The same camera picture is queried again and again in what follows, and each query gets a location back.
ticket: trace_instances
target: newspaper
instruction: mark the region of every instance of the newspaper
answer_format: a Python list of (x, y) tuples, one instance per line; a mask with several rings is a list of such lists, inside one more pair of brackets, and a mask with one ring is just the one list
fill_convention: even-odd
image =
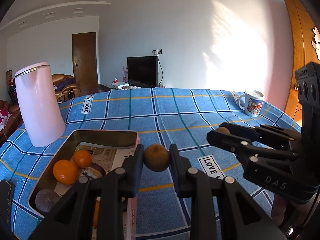
[[(91, 154), (92, 162), (100, 165), (108, 174), (110, 171), (121, 167), (124, 160), (135, 152), (135, 145), (131, 147), (110, 147), (105, 145), (92, 144), (87, 142), (81, 142), (76, 148), (77, 150), (84, 149)], [(85, 169), (79, 169), (79, 176), (83, 173)], [(61, 197), (71, 188), (72, 185), (64, 185), (57, 183), (54, 191)], [(135, 239), (135, 212), (137, 206), (137, 199), (123, 199), (127, 201), (127, 209), (122, 214), (123, 229), (124, 229), (124, 239), (133, 240)], [(92, 228), (92, 240), (96, 240), (97, 228)]]

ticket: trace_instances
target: pink bottle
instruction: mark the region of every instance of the pink bottle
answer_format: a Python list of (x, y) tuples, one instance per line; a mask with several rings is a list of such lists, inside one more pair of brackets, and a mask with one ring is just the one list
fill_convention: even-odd
[(57, 140), (66, 126), (55, 97), (49, 63), (25, 67), (15, 74), (18, 103), (31, 143), (43, 147)]

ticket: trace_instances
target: white wall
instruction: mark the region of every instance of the white wall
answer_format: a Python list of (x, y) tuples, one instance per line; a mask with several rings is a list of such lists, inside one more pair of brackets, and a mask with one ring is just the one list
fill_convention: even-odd
[(52, 74), (74, 76), (72, 35), (86, 32), (97, 32), (99, 36), (99, 16), (56, 20), (23, 30), (8, 38), (7, 69), (15, 75), (23, 67), (44, 61), (50, 64)]
[(0, 36), (0, 99), (10, 102), (5, 73), (7, 58), (7, 39)]
[(283, 0), (114, 0), (99, 35), (104, 85), (122, 77), (127, 57), (162, 49), (168, 87), (251, 88), (286, 104), (292, 37)]

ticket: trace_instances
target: purple cloth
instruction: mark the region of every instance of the purple cloth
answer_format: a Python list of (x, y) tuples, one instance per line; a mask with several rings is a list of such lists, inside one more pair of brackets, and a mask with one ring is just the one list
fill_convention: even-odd
[(71, 84), (75, 84), (76, 80), (74, 78), (67, 78), (65, 80), (62, 80), (61, 82), (59, 82), (56, 87), (56, 91), (62, 91), (62, 89), (67, 86), (67, 85), (71, 85)]

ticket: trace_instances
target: ceiling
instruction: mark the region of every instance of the ceiling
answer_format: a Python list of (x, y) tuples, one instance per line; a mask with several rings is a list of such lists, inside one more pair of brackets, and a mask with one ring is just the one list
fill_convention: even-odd
[[(15, 0), (0, 22), (0, 35), (10, 37), (26, 28), (62, 18), (99, 15), (112, 0)], [(75, 14), (74, 9), (85, 8)], [(53, 17), (46, 14), (54, 12)]]

